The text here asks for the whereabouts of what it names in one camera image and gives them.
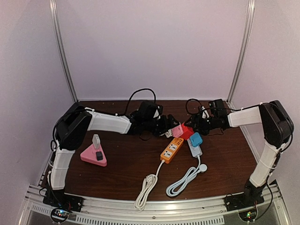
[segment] light blue cord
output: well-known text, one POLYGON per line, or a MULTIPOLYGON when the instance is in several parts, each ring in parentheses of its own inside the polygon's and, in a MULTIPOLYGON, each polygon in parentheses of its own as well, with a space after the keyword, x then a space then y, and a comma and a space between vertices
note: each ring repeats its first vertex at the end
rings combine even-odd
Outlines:
POLYGON ((198 173, 204 172, 200 170, 200 165, 201 165, 200 156, 198 155, 197 158, 199 160, 199 163, 196 168, 192 166, 191 168, 188 169, 187 173, 183 176, 183 178, 181 178, 179 181, 167 187, 165 192, 169 197, 174 197, 179 195, 186 188, 189 182, 191 182, 197 176, 198 173))

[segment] electronic component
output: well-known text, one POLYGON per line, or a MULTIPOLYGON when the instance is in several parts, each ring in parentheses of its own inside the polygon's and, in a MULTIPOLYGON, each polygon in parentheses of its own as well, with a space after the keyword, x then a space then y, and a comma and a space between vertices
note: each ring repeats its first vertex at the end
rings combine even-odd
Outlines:
POLYGON ((94 134, 92 141, 93 141, 94 148, 95 149, 99 149, 100 148, 100 138, 99 138, 99 135, 94 134))
POLYGON ((69 218, 70 213, 66 210, 55 208, 50 212, 50 218, 55 223, 63 223, 69 218))
POLYGON ((173 137, 180 137, 183 135, 183 129, 181 124, 171 129, 173 137))
POLYGON ((187 140, 194 133, 194 131, 192 128, 187 127, 184 124, 182 124, 181 126, 182 126, 183 134, 180 137, 183 138, 184 140, 187 140))
POLYGON ((191 144, 193 147, 197 147, 200 144, 202 144, 203 140, 198 132, 194 133, 189 137, 189 140, 191 141, 191 144))
POLYGON ((194 147, 194 146, 192 145, 190 139, 187 140, 187 143, 188 143, 189 149, 190 149, 190 151, 191 151, 193 157, 196 158, 197 156, 201 156, 201 155, 202 155, 202 151, 201 151, 201 148, 200 148, 199 145, 198 145, 197 147, 194 147))
POLYGON ((165 150, 161 153, 160 160, 164 160, 165 163, 169 164, 175 154, 183 145, 183 141, 183 138, 175 137, 168 145, 168 147, 166 147, 165 150))
POLYGON ((241 212, 239 212, 239 217, 244 222, 255 221, 255 219, 257 218, 257 208, 255 207, 254 209, 241 211, 241 212))
POLYGON ((107 160, 101 145, 99 145, 99 149, 95 149, 94 144, 91 144, 80 154, 80 159, 87 163, 107 166, 107 160))

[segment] white cable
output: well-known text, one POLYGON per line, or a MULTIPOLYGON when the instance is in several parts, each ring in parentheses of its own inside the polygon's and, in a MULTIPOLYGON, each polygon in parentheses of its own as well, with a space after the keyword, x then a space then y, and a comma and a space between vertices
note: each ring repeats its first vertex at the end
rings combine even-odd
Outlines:
POLYGON ((157 168, 156 174, 150 174, 147 177, 145 177, 144 181, 142 182, 142 190, 139 196, 136 198, 134 204, 135 209, 140 211, 145 209, 148 195, 150 194, 150 192, 155 187, 158 181, 158 173, 164 162, 165 162, 164 160, 161 161, 159 167, 157 168))
POLYGON ((90 111, 92 111, 92 112, 94 112, 94 111, 95 111, 95 109, 92 109, 92 108, 89 108, 89 107, 85 107, 84 109, 86 109, 86 110, 90 110, 90 111))
POLYGON ((203 119, 209 118, 209 114, 208 114, 207 110, 205 109, 205 107, 202 106, 201 109, 202 109, 202 111, 203 111, 203 113, 202 113, 202 118, 203 118, 203 119))
POLYGON ((275 166, 275 167, 270 167, 270 166, 266 165, 261 159, 259 159, 259 161, 260 161, 265 167, 267 167, 268 169, 275 170, 276 167, 277 167, 277 166, 275 166))
POLYGON ((165 132, 165 136, 167 138, 172 137, 173 136, 172 130, 168 130, 167 132, 165 132))
POLYGON ((183 178, 167 187, 165 192, 169 197, 179 195, 186 188, 189 182, 191 182, 197 176, 198 173, 202 173, 207 170, 207 166, 205 164, 201 164, 199 155, 197 156, 197 158, 199 163, 196 168, 192 166, 188 169, 187 173, 183 176, 183 178))

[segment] pink triangular block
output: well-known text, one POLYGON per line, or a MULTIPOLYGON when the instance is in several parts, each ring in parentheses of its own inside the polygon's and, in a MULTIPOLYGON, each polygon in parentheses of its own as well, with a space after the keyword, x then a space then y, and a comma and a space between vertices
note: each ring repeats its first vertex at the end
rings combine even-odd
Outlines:
POLYGON ((84 150, 80 154, 80 158, 84 162, 96 164, 96 165, 99 165, 99 166, 106 166, 107 165, 107 160, 106 160, 106 157, 105 157, 105 154, 103 152, 103 149, 102 149, 101 145, 100 145, 99 149, 95 149, 93 144, 90 145, 86 150, 84 150), (103 159, 100 160, 100 161, 98 161, 97 157, 96 157, 96 152, 97 151, 102 152, 103 159))

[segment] white usb plug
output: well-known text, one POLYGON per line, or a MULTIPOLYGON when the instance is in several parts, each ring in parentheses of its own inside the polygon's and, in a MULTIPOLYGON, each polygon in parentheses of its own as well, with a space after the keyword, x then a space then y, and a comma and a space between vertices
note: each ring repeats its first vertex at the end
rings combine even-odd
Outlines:
POLYGON ((93 145, 95 149, 99 149, 100 148, 100 138, 99 135, 94 134, 93 136, 93 145))
POLYGON ((194 147, 190 139, 187 140, 187 143, 193 157, 197 158, 197 156, 202 155, 202 151, 199 145, 197 147, 194 147))

